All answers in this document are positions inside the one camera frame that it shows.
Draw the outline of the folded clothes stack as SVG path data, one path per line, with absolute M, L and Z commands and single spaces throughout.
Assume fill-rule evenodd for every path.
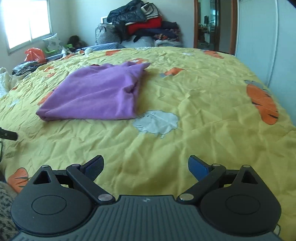
M 152 29 L 156 47 L 184 47 L 181 30 L 176 22 L 163 21 L 158 29 Z

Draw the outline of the brown wooden door frame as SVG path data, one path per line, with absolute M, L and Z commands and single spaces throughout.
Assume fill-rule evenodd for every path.
M 194 1 L 193 47 L 235 55 L 238 1 Z

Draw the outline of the orange plastic bag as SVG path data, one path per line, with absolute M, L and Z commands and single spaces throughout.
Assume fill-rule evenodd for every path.
M 44 52 L 39 48 L 30 48 L 25 51 L 25 62 L 37 61 L 38 63 L 46 63 L 47 59 Z

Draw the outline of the purple sweater red collar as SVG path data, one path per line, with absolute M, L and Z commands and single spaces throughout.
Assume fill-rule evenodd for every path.
M 44 121 L 135 118 L 142 76 L 150 63 L 90 65 L 69 74 L 39 107 Z

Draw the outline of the white quilted blanket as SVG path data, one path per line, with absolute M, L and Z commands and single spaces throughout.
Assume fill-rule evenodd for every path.
M 6 68 L 0 69 L 0 85 L 1 85 L 1 97 L 5 96 L 18 82 L 18 77 L 10 75 Z

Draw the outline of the white wardrobe door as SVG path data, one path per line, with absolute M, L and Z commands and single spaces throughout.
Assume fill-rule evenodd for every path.
M 295 122 L 295 1 L 238 1 L 235 56 Z

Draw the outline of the houndstooth checkered bag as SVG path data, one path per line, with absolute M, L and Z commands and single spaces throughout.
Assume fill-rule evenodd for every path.
M 114 25 L 102 23 L 96 27 L 95 43 L 97 45 L 121 42 L 121 37 Z

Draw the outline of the white round plush ball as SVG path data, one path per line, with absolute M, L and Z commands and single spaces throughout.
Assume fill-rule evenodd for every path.
M 88 47 L 88 48 L 86 48 L 85 50 L 84 50 L 84 53 L 85 54 L 90 54 L 90 53 L 92 53 L 93 52 L 93 49 L 91 48 L 91 47 Z

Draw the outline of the bright window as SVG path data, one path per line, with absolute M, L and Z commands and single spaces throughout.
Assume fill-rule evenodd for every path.
M 1 20 L 8 54 L 53 33 L 49 1 L 1 1 Z

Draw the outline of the green plastic stool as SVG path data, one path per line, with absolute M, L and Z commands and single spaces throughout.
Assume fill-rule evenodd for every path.
M 70 50 L 72 48 L 72 44 L 69 45 L 65 45 L 62 47 L 61 50 L 48 50 L 47 47 L 45 47 L 43 49 L 44 53 L 46 54 L 47 57 L 51 57 L 51 56 L 55 56 L 55 55 L 60 55 L 60 54 L 64 54 L 65 52 L 67 52 L 68 50 Z

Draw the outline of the blue knitted blanket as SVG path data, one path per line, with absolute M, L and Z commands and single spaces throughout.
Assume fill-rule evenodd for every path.
M 89 46 L 89 48 L 92 48 L 93 51 L 101 51 L 101 50 L 112 50 L 112 49 L 123 49 L 125 46 L 119 43 L 107 43 L 107 44 L 100 44 L 100 45 L 94 45 Z M 56 54 L 50 57 L 47 57 L 48 61 L 57 60 L 63 57 L 63 53 Z

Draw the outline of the dark quilted jacket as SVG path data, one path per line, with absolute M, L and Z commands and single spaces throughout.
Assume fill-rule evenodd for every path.
M 130 34 L 127 31 L 127 23 L 143 23 L 147 20 L 142 6 L 143 1 L 133 0 L 120 8 L 112 10 L 107 16 L 107 22 L 112 23 L 119 34 L 121 41 L 130 39 Z

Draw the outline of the red folded garment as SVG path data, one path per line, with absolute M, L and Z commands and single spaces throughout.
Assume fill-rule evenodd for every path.
M 129 35 L 133 35 L 137 30 L 160 28 L 161 25 L 162 18 L 161 16 L 158 16 L 157 18 L 149 19 L 146 22 L 127 25 L 126 28 Z

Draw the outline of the white floral pillow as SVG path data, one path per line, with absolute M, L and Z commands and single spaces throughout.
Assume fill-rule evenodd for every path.
M 43 39 L 43 43 L 49 52 L 55 51 L 60 53 L 63 49 L 63 45 L 60 38 L 58 37 L 58 34 L 54 34 L 51 37 Z

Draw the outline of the yellow carrot print bedspread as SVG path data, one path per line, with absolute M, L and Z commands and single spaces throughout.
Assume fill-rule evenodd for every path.
M 36 112 L 76 70 L 131 61 L 149 63 L 136 120 L 43 121 Z M 1 98 L 1 171 L 34 175 L 96 155 L 96 183 L 118 196 L 179 195 L 195 183 L 189 156 L 229 169 L 252 166 L 281 204 L 280 236 L 295 240 L 295 126 L 283 107 L 237 58 L 198 49 L 145 47 L 95 51 L 50 62 Z

